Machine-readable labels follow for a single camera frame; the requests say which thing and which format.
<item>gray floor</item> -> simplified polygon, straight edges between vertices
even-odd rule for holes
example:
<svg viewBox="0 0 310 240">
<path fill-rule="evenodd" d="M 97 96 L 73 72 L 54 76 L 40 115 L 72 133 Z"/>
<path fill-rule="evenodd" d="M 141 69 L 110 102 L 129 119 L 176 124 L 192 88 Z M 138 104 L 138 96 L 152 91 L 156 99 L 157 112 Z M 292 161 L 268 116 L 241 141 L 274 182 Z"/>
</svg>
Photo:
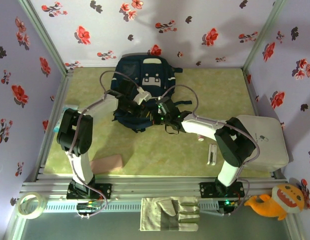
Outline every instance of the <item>gray floor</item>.
<svg viewBox="0 0 310 240">
<path fill-rule="evenodd" d="M 44 213 L 28 220 L 22 240 L 290 240 L 285 221 L 243 207 L 231 217 L 200 215 L 197 232 L 141 232 L 140 213 Z"/>
</svg>

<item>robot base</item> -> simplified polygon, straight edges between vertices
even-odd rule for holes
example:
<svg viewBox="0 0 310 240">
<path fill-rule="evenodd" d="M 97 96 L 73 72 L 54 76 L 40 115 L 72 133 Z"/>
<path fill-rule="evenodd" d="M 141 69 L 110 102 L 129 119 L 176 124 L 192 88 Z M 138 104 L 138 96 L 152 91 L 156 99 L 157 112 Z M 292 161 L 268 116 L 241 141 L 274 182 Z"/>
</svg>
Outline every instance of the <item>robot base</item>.
<svg viewBox="0 0 310 240">
<path fill-rule="evenodd" d="M 88 184 L 90 187 L 101 191 L 107 199 L 111 198 L 112 184 L 110 183 L 95 183 L 95 177 Z M 68 200 L 98 200 L 100 195 L 89 189 L 88 187 L 71 180 L 68 185 L 66 199 Z"/>
<path fill-rule="evenodd" d="M 201 182 L 199 184 L 200 196 L 202 199 L 208 198 L 237 198 L 238 194 L 241 198 L 245 196 L 243 183 L 234 182 L 231 186 L 225 187 L 215 182 Z"/>
</svg>

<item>robotic arm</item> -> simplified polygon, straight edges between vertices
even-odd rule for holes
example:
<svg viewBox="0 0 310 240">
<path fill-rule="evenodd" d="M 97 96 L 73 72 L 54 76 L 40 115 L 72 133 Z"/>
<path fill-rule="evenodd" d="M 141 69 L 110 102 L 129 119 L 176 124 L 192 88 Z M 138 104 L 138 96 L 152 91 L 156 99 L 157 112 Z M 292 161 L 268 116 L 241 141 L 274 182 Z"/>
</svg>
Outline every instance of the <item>robotic arm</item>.
<svg viewBox="0 0 310 240">
<path fill-rule="evenodd" d="M 157 105 L 161 117 L 156 117 L 155 123 L 170 126 L 177 132 L 199 134 L 217 142 L 225 161 L 215 181 L 216 190 L 221 194 L 226 193 L 227 188 L 236 181 L 244 161 L 256 148 L 249 138 L 228 127 L 251 136 L 241 121 L 232 117 L 228 121 L 221 121 L 226 126 L 214 124 L 216 121 L 213 119 L 197 117 L 190 111 L 180 112 L 169 97 L 160 98 Z"/>
</svg>

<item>purple wall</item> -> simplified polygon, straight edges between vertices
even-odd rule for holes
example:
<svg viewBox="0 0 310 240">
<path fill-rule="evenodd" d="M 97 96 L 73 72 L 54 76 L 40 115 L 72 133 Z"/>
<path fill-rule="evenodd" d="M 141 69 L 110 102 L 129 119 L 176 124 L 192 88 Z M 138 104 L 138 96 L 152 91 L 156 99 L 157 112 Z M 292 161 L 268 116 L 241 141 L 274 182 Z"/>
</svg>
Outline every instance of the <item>purple wall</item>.
<svg viewBox="0 0 310 240">
<path fill-rule="evenodd" d="M 37 161 L 61 78 L 20 4 L 0 1 L 0 239 Z"/>
<path fill-rule="evenodd" d="M 283 172 L 304 191 L 310 239 L 310 0 L 287 1 L 249 74 L 259 114 L 282 123 L 291 161 Z"/>
</svg>

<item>green mat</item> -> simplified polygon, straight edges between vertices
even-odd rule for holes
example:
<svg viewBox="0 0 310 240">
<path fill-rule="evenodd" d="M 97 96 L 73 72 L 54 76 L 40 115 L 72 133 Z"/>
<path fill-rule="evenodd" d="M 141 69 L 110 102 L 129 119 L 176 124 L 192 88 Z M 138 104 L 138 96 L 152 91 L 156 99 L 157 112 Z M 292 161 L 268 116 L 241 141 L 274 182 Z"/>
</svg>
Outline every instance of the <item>green mat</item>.
<svg viewBox="0 0 310 240">
<path fill-rule="evenodd" d="M 67 92 L 65 104 L 87 107 L 99 99 L 103 90 L 99 76 L 114 68 L 76 68 Z M 106 73 L 103 83 L 111 86 L 112 73 Z M 176 84 L 184 84 L 195 90 L 199 97 L 199 116 L 228 120 L 241 114 L 254 115 L 241 69 L 184 69 L 176 74 Z M 178 106 L 181 111 L 192 111 L 195 97 L 186 88 L 177 87 L 172 100 L 192 100 L 193 105 Z M 205 138 L 199 142 L 197 135 L 180 133 L 170 135 L 164 126 L 152 126 L 143 133 L 135 133 L 117 121 L 110 113 L 93 127 L 92 145 L 88 151 L 91 160 L 121 154 L 124 168 L 110 175 L 139 176 L 206 176 L 216 177 L 222 169 L 223 158 L 218 150 L 217 164 L 207 165 L 209 144 Z M 67 156 L 54 137 L 45 174 L 70 174 L 72 169 Z M 269 177 L 269 172 L 243 170 L 242 177 Z"/>
</svg>

